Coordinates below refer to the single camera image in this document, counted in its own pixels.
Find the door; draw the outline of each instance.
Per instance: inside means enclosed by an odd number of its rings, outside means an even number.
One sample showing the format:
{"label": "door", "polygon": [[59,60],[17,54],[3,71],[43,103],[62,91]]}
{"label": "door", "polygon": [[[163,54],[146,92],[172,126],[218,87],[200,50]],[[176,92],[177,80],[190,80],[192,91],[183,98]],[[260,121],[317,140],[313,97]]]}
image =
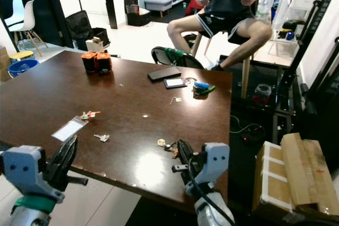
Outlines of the door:
{"label": "door", "polygon": [[[30,0],[23,0],[23,4],[25,5],[28,1]],[[63,38],[64,35],[51,0],[34,0],[33,11],[35,18],[34,31],[43,41],[59,46],[69,44]]]}

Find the gray ottoman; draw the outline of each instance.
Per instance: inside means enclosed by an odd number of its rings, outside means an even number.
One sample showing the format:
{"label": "gray ottoman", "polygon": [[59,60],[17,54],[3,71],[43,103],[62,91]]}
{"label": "gray ottoman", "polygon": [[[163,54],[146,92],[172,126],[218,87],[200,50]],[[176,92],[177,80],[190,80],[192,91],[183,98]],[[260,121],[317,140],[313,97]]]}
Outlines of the gray ottoman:
{"label": "gray ottoman", "polygon": [[163,11],[172,8],[173,0],[145,0],[145,7],[150,11],[160,11],[161,18],[163,17]]}

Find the chair leg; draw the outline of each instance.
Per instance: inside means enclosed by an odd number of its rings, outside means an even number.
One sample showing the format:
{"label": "chair leg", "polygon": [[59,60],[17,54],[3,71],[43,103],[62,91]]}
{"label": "chair leg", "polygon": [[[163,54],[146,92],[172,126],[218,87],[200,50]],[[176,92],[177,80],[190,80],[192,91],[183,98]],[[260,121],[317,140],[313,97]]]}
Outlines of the chair leg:
{"label": "chair leg", "polygon": [[14,42],[15,42],[15,45],[17,46],[18,39],[17,39],[17,33],[16,32],[14,32]]}
{"label": "chair leg", "polygon": [[249,58],[246,58],[243,62],[242,99],[246,99],[247,95],[250,62]]}
{"label": "chair leg", "polygon": [[192,49],[192,56],[194,56],[194,57],[197,54],[197,51],[198,51],[198,48],[199,48],[199,44],[201,42],[201,38],[202,38],[202,34],[198,33],[197,38],[195,40],[195,44],[193,45],[193,49]]}
{"label": "chair leg", "polygon": [[22,41],[22,43],[23,43],[23,48],[26,50],[25,40],[24,40],[24,38],[23,38],[23,36],[22,36],[21,31],[19,32],[19,35],[20,35],[21,41]]}
{"label": "chair leg", "polygon": [[43,44],[46,46],[46,48],[48,48],[47,44],[40,38],[40,36],[38,36],[37,33],[35,33],[35,31],[32,30],[32,33],[33,33],[33,35],[34,35],[36,38],[38,38],[38,40],[39,40],[41,43],[43,43]]}
{"label": "chair leg", "polygon": [[34,42],[31,33],[30,33],[29,31],[27,31],[27,34],[28,34],[28,36],[30,37],[30,39],[31,39],[32,43],[34,44],[35,48],[37,49],[39,55],[42,57],[41,51],[39,50],[38,46],[37,46],[36,43]]}
{"label": "chair leg", "polygon": [[206,56],[206,53],[207,53],[208,48],[210,47],[211,41],[212,41],[212,38],[210,38],[210,39],[208,40],[208,43],[207,43],[207,46],[206,46],[206,49],[205,49],[204,56]]}

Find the small yellow object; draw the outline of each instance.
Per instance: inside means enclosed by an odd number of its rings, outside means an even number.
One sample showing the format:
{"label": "small yellow object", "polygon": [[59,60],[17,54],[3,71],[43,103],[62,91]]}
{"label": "small yellow object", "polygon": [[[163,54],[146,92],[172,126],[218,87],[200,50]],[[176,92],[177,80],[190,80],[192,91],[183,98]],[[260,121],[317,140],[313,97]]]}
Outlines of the small yellow object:
{"label": "small yellow object", "polygon": [[15,59],[17,61],[23,60],[25,58],[30,58],[34,55],[34,52],[31,50],[25,50],[25,51],[21,51],[18,52],[16,54],[13,54],[10,56],[11,59]]}
{"label": "small yellow object", "polygon": [[158,140],[158,146],[163,147],[166,144],[164,139]]}

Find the shoe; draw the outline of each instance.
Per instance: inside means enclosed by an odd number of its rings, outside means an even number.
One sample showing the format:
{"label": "shoe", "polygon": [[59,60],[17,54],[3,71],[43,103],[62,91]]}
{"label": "shoe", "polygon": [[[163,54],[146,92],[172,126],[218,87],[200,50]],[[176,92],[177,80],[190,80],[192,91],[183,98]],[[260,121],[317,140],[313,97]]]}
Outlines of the shoe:
{"label": "shoe", "polygon": [[211,69],[211,71],[225,71],[225,70],[223,70],[223,68],[220,65],[216,65]]}

